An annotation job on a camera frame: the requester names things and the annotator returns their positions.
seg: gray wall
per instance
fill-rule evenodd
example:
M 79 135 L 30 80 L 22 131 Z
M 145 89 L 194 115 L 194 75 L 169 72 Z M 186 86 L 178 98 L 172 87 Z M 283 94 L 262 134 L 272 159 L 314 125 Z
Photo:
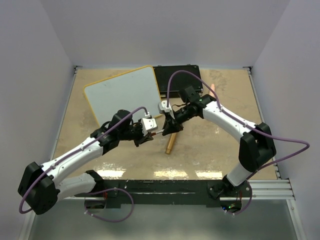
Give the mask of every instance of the gray wall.
M 72 65 L 38 0 L 0 4 L 0 239 L 17 239 L 24 168 L 49 159 Z
M 311 143 L 279 168 L 290 177 L 308 239 L 319 239 L 320 1 L 290 1 L 253 67 L 253 80 L 273 134 Z M 277 143 L 277 156 L 300 147 Z
M 72 63 L 252 66 L 289 0 L 41 0 Z

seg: purple wire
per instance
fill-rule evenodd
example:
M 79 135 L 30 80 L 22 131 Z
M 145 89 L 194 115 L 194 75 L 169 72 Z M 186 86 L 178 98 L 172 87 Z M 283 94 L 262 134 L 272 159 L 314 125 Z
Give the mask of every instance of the purple wire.
M 136 112 L 138 112 L 139 110 L 143 109 L 145 111 L 145 113 L 148 113 L 148 110 L 144 107 L 138 107 L 137 109 L 133 110 L 132 112 L 130 112 L 127 116 L 125 116 L 123 119 L 121 119 L 117 124 L 115 124 L 114 126 L 112 126 L 108 131 L 106 131 L 104 134 L 102 134 L 101 136 L 97 137 L 96 139 L 92 140 L 91 142 L 89 142 L 88 144 L 84 145 L 82 149 L 86 149 L 87 147 L 89 147 L 90 145 L 94 144 L 95 142 L 97 142 L 99 139 L 103 138 L 105 135 L 107 135 L 108 133 L 110 133 L 111 131 L 113 131 L 115 128 L 117 128 L 120 124 L 122 124 L 127 118 L 129 118 L 130 116 L 132 116 L 133 114 L 135 114 Z M 57 165 L 59 165 L 61 162 L 63 162 L 64 160 L 66 160 L 67 158 L 73 156 L 74 154 L 77 154 L 79 152 L 82 151 L 81 148 L 78 148 L 77 150 L 74 150 L 72 152 L 70 152 L 69 154 L 65 155 L 64 157 L 62 157 L 60 160 L 56 161 L 53 165 L 51 165 L 47 170 L 45 170 L 32 184 L 31 186 L 28 188 L 28 190 L 25 192 L 25 194 L 22 197 L 22 200 L 20 202 L 19 205 L 19 213 L 21 214 L 26 214 L 28 212 L 30 212 L 32 209 L 28 209 L 28 210 L 23 210 L 23 206 L 24 203 L 27 199 L 27 196 L 29 195 L 29 193 L 31 192 L 31 190 L 34 188 L 34 186 L 48 173 L 50 172 L 52 169 L 54 169 Z
M 126 220 L 127 218 L 129 218 L 129 217 L 131 216 L 132 212 L 134 211 L 135 203 L 134 203 L 134 199 L 132 198 L 132 196 L 130 195 L 130 193 L 127 192 L 126 190 L 115 187 L 115 188 L 105 189 L 105 190 L 102 190 L 102 191 L 90 192 L 90 193 L 88 193 L 88 194 L 89 194 L 89 195 L 96 195 L 96 194 L 106 193 L 106 192 L 109 192 L 109 191 L 112 191 L 112 190 L 113 190 L 113 191 L 115 191 L 115 190 L 121 191 L 121 192 L 123 192 L 123 193 L 125 193 L 125 194 L 127 194 L 127 195 L 129 196 L 129 198 L 130 198 L 130 200 L 131 200 L 131 210 L 130 210 L 130 212 L 128 213 L 127 216 L 125 216 L 125 217 L 123 217 L 123 218 L 121 218 L 121 219 L 118 219 L 118 220 L 107 219 L 107 218 L 104 218 L 104 217 L 102 217 L 102 216 L 98 216 L 98 215 L 95 215 L 95 214 L 89 212 L 88 209 L 87 209 L 87 206 L 84 205 L 85 213 L 88 213 L 91 217 L 94 217 L 94 218 L 96 218 L 96 219 L 99 219 L 99 220 L 102 220 L 102 221 L 105 221 L 105 222 L 109 222 L 109 223 L 119 223 L 119 222 L 122 222 L 122 221 Z

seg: purple cable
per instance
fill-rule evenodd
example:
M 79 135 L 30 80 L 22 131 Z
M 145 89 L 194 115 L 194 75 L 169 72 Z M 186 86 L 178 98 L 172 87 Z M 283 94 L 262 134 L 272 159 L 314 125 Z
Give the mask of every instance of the purple cable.
M 136 112 L 138 112 L 139 110 L 143 109 L 145 111 L 145 113 L 148 113 L 148 110 L 144 107 L 138 107 L 137 109 L 133 110 L 132 112 L 130 112 L 127 116 L 125 116 L 123 119 L 121 119 L 117 124 L 115 124 L 113 127 L 111 127 L 108 131 L 106 131 L 104 134 L 102 134 L 101 136 L 97 137 L 95 140 L 92 140 L 91 142 L 89 142 L 87 145 L 84 145 L 82 149 L 86 149 L 87 147 L 89 147 L 90 145 L 94 144 L 95 142 L 97 142 L 99 139 L 103 138 L 105 135 L 107 135 L 108 133 L 110 133 L 111 131 L 113 131 L 115 128 L 117 128 L 120 124 L 122 124 L 127 118 L 129 118 L 130 116 L 132 116 L 133 114 L 135 114 Z M 82 151 L 81 148 L 78 148 L 77 150 L 74 150 L 73 152 L 70 152 L 69 154 L 65 155 L 64 157 L 62 157 L 60 160 L 56 161 L 53 165 L 51 165 L 47 170 L 45 170 L 32 184 L 31 186 L 28 188 L 28 190 L 25 192 L 25 194 L 22 197 L 22 200 L 20 202 L 19 205 L 19 213 L 21 214 L 26 214 L 28 212 L 30 212 L 32 209 L 28 209 L 28 210 L 23 210 L 23 206 L 24 203 L 27 199 L 27 196 L 29 195 L 29 193 L 31 192 L 31 190 L 34 188 L 34 186 L 48 173 L 50 172 L 53 168 L 55 168 L 57 165 L 59 165 L 61 162 L 63 162 L 64 160 L 66 160 L 67 158 L 73 156 L 74 154 L 77 154 L 79 152 Z
M 125 193 L 125 194 L 127 194 L 127 195 L 129 196 L 129 198 L 130 198 L 130 200 L 131 200 L 131 210 L 130 210 L 130 212 L 128 213 L 127 216 L 125 216 L 125 217 L 123 217 L 123 218 L 121 218 L 121 219 L 118 219 L 118 220 L 107 219 L 107 218 L 104 218 L 104 217 L 102 217 L 102 216 L 97 216 L 97 215 L 89 212 L 86 205 L 84 205 L 84 210 L 85 210 L 84 213 L 88 213 L 91 217 L 94 217 L 94 218 L 96 218 L 96 219 L 99 219 L 99 220 L 102 220 L 102 221 L 105 221 L 105 222 L 109 222 L 109 223 L 119 223 L 119 222 L 122 222 L 122 221 L 126 220 L 127 218 L 129 218 L 129 217 L 131 216 L 132 212 L 134 211 L 135 203 L 134 203 L 134 199 L 132 198 L 132 196 L 130 195 L 130 193 L 127 192 L 126 190 L 115 187 L 115 188 L 105 189 L 105 190 L 102 190 L 102 191 L 90 192 L 90 193 L 88 193 L 88 194 L 89 194 L 89 195 L 102 194 L 102 193 L 106 193 L 106 192 L 109 192 L 109 191 L 112 191 L 112 190 L 113 190 L 113 191 L 115 191 L 115 190 L 121 191 L 121 192 L 123 192 L 123 193 Z

